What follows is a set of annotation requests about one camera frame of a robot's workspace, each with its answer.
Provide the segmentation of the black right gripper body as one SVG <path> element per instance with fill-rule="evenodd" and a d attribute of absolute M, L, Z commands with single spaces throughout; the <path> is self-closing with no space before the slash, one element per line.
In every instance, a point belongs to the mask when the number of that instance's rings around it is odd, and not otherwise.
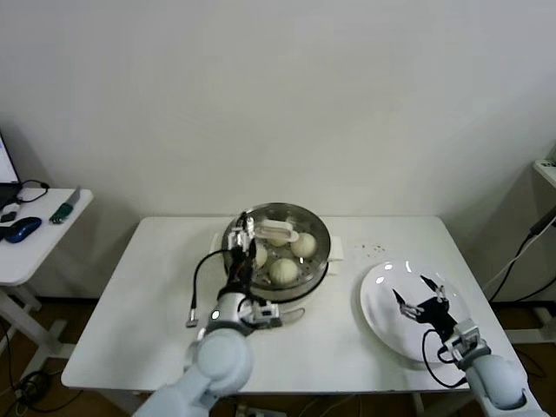
<path fill-rule="evenodd" d="M 451 337 L 457 322 L 449 314 L 449 300 L 432 297 L 418 305 L 420 313 L 416 320 L 420 324 L 430 324 L 440 337 Z"/>

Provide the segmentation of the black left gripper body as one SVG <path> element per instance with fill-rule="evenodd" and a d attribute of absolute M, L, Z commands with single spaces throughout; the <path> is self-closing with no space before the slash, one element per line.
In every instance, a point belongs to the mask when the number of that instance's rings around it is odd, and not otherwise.
<path fill-rule="evenodd" d="M 240 248 L 234 248 L 230 255 L 232 262 L 228 270 L 226 292 L 249 295 L 256 270 L 256 249 L 243 252 Z"/>

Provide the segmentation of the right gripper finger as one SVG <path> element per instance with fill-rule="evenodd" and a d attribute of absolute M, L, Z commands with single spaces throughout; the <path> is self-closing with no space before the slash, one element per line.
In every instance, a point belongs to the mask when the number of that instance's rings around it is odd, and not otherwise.
<path fill-rule="evenodd" d="M 443 285 L 436 284 L 432 279 L 424 275 L 421 275 L 420 278 L 435 293 L 437 302 L 447 301 L 446 291 Z"/>
<path fill-rule="evenodd" d="M 407 318 L 417 318 L 423 313 L 423 309 L 418 306 L 407 304 L 403 297 L 394 289 L 394 297 L 398 303 L 400 313 Z"/>

